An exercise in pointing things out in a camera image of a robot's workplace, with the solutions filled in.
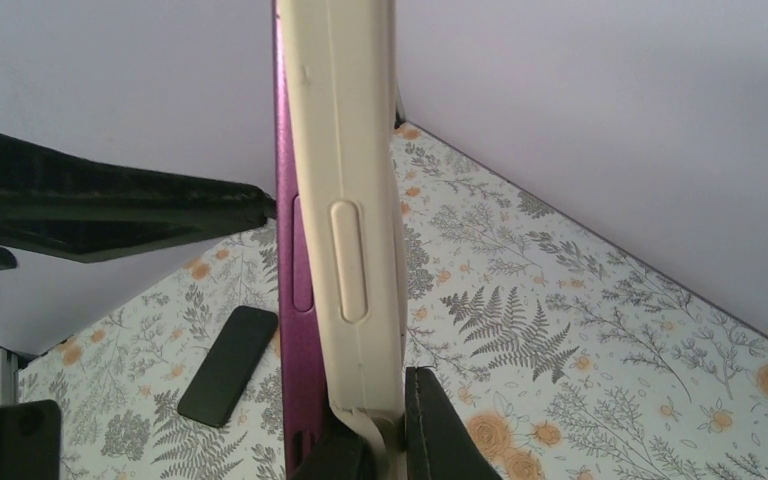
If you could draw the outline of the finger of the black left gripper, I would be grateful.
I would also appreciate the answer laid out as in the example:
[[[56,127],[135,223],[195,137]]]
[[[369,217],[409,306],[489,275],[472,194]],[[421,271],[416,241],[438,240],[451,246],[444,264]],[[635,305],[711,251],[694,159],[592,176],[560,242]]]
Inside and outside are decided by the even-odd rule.
[[[99,163],[0,133],[0,247],[97,263],[258,229],[259,187]]]

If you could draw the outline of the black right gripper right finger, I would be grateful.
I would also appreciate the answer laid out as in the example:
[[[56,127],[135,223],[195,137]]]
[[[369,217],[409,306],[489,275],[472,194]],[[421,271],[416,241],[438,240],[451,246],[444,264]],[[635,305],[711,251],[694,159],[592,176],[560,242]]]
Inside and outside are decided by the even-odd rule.
[[[407,478],[500,480],[428,367],[409,367],[405,384]]]

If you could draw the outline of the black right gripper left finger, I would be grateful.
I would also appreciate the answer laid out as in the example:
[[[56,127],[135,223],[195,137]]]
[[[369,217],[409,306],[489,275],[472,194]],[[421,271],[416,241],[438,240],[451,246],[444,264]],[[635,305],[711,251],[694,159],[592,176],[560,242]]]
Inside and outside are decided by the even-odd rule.
[[[292,476],[293,480],[373,478],[374,459],[366,442],[355,433],[325,435]]]

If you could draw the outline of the black phone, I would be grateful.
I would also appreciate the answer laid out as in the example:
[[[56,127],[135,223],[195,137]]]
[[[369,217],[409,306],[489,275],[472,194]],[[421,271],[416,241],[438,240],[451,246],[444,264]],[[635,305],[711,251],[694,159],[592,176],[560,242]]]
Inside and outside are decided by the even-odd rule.
[[[235,308],[179,399],[177,413],[209,427],[225,426],[278,325],[273,312]]]

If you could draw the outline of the beige phone case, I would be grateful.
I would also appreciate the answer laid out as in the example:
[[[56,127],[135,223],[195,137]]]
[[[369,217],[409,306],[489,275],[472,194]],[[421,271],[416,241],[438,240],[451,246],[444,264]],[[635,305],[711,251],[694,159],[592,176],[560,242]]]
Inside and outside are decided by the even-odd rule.
[[[329,406],[402,479],[406,266],[391,1],[277,5]]]

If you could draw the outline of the floral patterned table mat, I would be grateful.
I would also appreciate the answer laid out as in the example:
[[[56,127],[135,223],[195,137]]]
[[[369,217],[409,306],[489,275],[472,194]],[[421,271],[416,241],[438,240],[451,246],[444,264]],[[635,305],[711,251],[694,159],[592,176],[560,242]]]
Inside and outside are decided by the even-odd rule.
[[[505,479],[768,479],[768,340],[406,125],[391,154],[407,361]],[[231,311],[276,310],[273,226],[234,235],[18,375],[54,400],[65,479],[284,479],[275,337],[230,423],[177,414]]]

